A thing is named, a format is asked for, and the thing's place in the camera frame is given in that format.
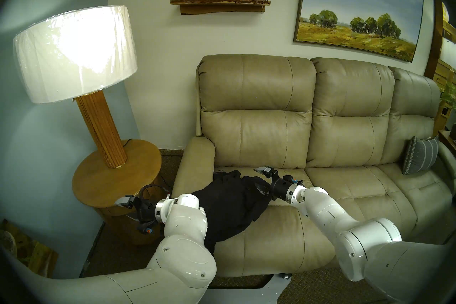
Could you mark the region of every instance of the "wooden shelf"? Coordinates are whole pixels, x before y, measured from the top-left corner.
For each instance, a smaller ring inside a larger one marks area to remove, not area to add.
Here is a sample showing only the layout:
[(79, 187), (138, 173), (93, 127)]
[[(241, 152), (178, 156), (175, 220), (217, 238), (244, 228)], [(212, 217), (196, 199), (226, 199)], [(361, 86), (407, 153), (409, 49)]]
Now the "wooden shelf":
[(171, 0), (181, 7), (181, 14), (214, 12), (264, 12), (271, 1), (263, 0)]
[(171, 0), (181, 7), (181, 14), (214, 12), (264, 12), (271, 1), (262, 0)]

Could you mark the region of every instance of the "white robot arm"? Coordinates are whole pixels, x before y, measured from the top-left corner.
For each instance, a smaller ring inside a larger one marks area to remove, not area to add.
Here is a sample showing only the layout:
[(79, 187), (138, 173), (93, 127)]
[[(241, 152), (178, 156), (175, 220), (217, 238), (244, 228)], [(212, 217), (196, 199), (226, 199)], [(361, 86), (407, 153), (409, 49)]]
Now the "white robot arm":
[(348, 279), (366, 279), (393, 300), (413, 301), (447, 255), (449, 246), (401, 241), (388, 219), (356, 221), (320, 187), (305, 188), (289, 175), (279, 178), (273, 168), (255, 170), (272, 179), (274, 200), (297, 208), (329, 239)]
[(154, 211), (157, 221), (165, 223), (165, 239), (144, 269), (82, 279), (47, 279), (12, 256), (10, 262), (29, 290), (46, 304), (198, 303), (217, 270), (204, 247), (206, 214), (198, 198), (188, 194), (159, 201)]
[[(385, 218), (358, 222), (324, 189), (305, 188), (290, 175), (279, 178), (272, 168), (256, 171), (272, 179), (268, 189), (257, 185), (260, 192), (270, 192), (273, 200), (280, 198), (296, 207), (331, 241), (348, 279), (366, 279), (391, 299), (413, 301), (450, 249), (449, 244), (401, 241), (396, 226)], [(132, 198), (126, 196), (116, 203), (129, 205)], [(176, 199), (161, 200), (153, 206), (146, 204), (144, 210), (148, 219), (165, 223), (165, 239), (147, 268), (56, 280), (31, 272), (11, 256), (10, 262), (43, 303), (198, 303), (217, 269), (214, 258), (204, 247), (208, 221), (198, 198), (184, 194)]]

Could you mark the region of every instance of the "lamp shade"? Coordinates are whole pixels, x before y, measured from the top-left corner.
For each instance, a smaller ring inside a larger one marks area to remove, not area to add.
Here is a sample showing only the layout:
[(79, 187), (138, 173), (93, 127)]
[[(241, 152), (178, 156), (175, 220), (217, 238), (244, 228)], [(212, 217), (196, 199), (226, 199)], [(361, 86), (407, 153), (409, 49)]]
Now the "lamp shade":
[(125, 6), (59, 14), (20, 32), (13, 44), (22, 82), (34, 103), (93, 93), (137, 70)]

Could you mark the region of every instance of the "striped pillow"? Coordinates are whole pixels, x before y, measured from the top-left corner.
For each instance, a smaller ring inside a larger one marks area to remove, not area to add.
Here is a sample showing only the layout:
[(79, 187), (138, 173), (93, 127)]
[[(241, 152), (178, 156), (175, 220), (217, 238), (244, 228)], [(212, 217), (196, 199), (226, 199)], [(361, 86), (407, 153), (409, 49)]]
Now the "striped pillow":
[(434, 165), (439, 152), (439, 138), (418, 139), (413, 136), (407, 148), (402, 174), (408, 175), (429, 169)]

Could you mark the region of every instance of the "sofa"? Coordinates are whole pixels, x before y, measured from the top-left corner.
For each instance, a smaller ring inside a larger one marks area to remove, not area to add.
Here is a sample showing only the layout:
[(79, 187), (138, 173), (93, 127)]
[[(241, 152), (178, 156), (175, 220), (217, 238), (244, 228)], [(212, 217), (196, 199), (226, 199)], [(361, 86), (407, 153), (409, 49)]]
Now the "sofa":
[[(390, 219), (403, 240), (451, 207), (456, 160), (442, 144), (429, 170), (402, 175), (408, 141), (432, 135), (440, 91), (406, 70), (333, 58), (206, 56), (196, 71), (196, 136), (172, 197), (215, 171), (271, 166), (319, 186), (358, 221)], [(295, 273), (335, 262), (334, 247), (308, 218), (271, 201), (242, 233), (215, 247), (217, 275)]]

